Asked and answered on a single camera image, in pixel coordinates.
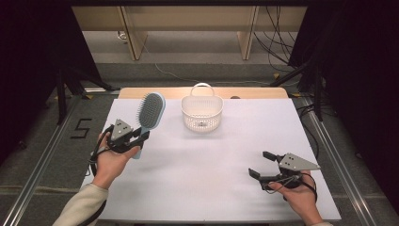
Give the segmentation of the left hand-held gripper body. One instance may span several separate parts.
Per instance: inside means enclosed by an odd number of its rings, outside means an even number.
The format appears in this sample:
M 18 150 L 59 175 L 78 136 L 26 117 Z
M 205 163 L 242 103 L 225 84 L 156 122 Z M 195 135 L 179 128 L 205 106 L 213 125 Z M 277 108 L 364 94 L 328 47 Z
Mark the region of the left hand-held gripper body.
M 135 129 L 121 119 L 116 119 L 111 125 L 110 137 L 107 139 L 108 147 L 116 153 L 125 153 L 138 146 L 138 137 L 133 137 Z

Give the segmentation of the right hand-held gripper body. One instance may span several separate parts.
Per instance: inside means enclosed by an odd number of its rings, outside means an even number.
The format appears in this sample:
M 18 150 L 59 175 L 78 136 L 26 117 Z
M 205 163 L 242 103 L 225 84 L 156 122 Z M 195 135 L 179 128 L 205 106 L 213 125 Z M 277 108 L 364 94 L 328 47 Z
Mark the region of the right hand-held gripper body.
M 278 163 L 279 174 L 267 178 L 268 184 L 278 182 L 287 188 L 296 188 L 303 182 L 302 170 L 319 170 L 321 167 L 293 153 L 282 155 Z

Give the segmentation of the light blue hairbrush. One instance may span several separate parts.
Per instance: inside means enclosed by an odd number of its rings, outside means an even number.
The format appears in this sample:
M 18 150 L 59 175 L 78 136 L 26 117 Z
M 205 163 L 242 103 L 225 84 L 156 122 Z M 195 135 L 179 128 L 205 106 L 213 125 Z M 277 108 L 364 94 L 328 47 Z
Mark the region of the light blue hairbrush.
M 166 100 L 159 92 L 147 93 L 142 100 L 137 113 L 137 121 L 141 135 L 156 128 L 163 116 Z

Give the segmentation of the white plastic basket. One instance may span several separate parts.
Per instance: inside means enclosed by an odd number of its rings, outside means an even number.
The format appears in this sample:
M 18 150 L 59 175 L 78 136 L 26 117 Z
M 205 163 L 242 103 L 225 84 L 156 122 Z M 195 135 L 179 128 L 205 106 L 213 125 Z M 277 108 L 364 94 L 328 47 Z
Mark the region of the white plastic basket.
M 195 95 L 194 90 L 207 88 L 211 95 Z M 223 99 L 215 94 L 214 88 L 207 83 L 197 83 L 190 94 L 181 100 L 184 125 L 196 133 L 210 133 L 221 123 Z

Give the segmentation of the person's right hand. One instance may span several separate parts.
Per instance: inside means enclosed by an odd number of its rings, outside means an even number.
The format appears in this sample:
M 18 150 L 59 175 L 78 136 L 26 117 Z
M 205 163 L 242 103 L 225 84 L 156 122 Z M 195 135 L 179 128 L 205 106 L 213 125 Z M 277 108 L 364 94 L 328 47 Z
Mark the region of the person's right hand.
M 278 182 L 269 183 L 268 186 L 282 194 L 304 221 L 313 218 L 318 213 L 315 195 L 307 186 L 287 188 Z

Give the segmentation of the person's left hand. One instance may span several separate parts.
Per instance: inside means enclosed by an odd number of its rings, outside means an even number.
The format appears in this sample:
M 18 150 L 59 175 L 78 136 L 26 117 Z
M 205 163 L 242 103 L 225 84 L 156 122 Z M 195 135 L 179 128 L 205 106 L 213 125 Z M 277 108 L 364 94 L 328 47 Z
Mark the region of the person's left hand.
M 122 174 L 129 160 L 139 151 L 140 147 L 135 146 L 125 153 L 101 152 L 97 159 L 97 173 L 92 183 L 103 189 L 111 187 L 113 181 Z

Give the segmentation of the white table sheet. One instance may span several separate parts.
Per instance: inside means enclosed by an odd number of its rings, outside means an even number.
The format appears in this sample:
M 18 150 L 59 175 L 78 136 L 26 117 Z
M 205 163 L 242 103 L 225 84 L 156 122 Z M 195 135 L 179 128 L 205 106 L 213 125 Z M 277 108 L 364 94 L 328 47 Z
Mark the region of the white table sheet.
M 220 125 L 198 134 L 184 125 L 181 103 L 168 99 L 162 120 L 139 159 L 112 184 L 102 220 L 149 223 L 296 221 L 279 194 L 248 174 L 278 174 L 263 157 L 296 154 L 315 159 L 290 99 L 229 99 Z

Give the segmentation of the black metal stand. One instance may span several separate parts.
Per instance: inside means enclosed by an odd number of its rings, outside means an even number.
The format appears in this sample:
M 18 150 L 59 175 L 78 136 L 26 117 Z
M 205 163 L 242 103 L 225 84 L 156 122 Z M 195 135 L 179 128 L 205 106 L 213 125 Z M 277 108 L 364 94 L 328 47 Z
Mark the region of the black metal stand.
M 297 75 L 302 75 L 299 79 L 297 88 L 300 92 L 307 92 L 313 90 L 313 108 L 315 115 L 319 121 L 322 121 L 321 114 L 321 91 L 322 91 L 322 76 L 316 59 L 309 59 L 292 72 L 287 73 L 282 78 L 272 82 L 270 87 L 276 88 Z
M 96 78 L 74 67 L 64 67 L 58 70 L 56 74 L 56 90 L 58 101 L 58 124 L 61 124 L 67 117 L 67 103 L 65 88 L 68 88 L 72 95 L 84 96 L 85 89 L 81 80 L 88 80 L 90 83 L 105 89 L 106 91 L 120 90 L 106 84 L 101 78 Z

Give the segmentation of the dark curtain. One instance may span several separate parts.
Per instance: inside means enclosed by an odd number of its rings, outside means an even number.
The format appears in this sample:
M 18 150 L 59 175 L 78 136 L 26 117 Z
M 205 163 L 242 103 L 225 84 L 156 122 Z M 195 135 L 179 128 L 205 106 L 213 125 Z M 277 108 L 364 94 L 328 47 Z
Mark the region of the dark curtain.
M 56 87 L 101 79 L 66 0 L 0 0 L 0 165 Z
M 399 214 L 399 0 L 298 0 L 308 7 L 292 63 L 320 62 L 326 90 L 369 171 Z

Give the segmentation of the beige wooden desk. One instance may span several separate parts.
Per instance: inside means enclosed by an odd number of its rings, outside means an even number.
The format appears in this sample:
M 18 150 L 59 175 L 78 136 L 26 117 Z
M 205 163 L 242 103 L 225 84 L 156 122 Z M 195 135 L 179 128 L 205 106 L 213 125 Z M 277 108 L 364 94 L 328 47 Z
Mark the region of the beige wooden desk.
M 249 59 L 256 31 L 297 32 L 305 7 L 74 7 L 83 31 L 123 31 L 138 60 L 150 31 L 233 31 Z

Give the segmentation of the metal floor rail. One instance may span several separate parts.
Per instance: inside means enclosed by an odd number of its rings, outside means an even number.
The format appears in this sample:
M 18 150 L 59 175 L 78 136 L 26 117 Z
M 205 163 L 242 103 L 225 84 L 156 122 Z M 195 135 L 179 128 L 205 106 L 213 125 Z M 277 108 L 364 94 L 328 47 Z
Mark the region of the metal floor rail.
M 72 96 L 67 107 L 65 118 L 56 126 L 56 129 L 47 143 L 42 155 L 40 156 L 38 163 L 30 174 L 27 182 L 19 192 L 16 201 L 11 205 L 6 219 L 1 223 L 2 226 L 18 226 L 28 204 L 34 195 L 36 187 L 41 181 L 44 172 L 46 171 L 51 159 L 53 158 L 53 155 L 56 152 L 62 136 L 65 134 L 65 130 L 70 123 L 72 113 L 79 104 L 80 100 L 80 96 Z
M 310 132 L 310 134 L 317 143 L 316 159 L 319 159 L 321 149 L 324 149 L 329 161 L 331 162 L 332 168 L 340 180 L 340 184 L 343 186 L 345 197 L 350 201 L 361 225 L 377 226 L 376 218 L 371 211 L 369 203 L 361 193 L 360 187 L 356 184 L 355 178 L 345 164 L 343 157 L 339 153 L 339 149 L 335 145 L 324 122 L 320 121 L 316 115 L 316 104 L 310 97 L 305 97 L 302 100 L 302 103 L 308 107 L 308 109 L 303 110 L 303 113 L 304 115 L 309 115 L 311 126 L 315 130 L 315 133 Z

